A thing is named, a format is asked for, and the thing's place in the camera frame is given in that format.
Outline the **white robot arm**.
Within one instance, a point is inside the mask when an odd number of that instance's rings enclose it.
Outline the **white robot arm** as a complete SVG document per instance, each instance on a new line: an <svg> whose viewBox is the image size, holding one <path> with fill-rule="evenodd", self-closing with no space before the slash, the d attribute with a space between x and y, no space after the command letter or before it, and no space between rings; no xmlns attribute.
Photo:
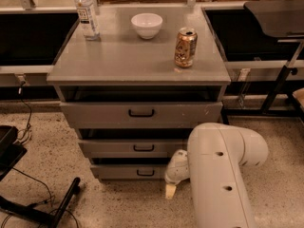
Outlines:
<svg viewBox="0 0 304 228"><path fill-rule="evenodd" d="M257 228L240 173L242 166L260 166L268 145L254 130L222 123L196 126L185 150L174 153L164 173L165 197L190 180L198 228Z"/></svg>

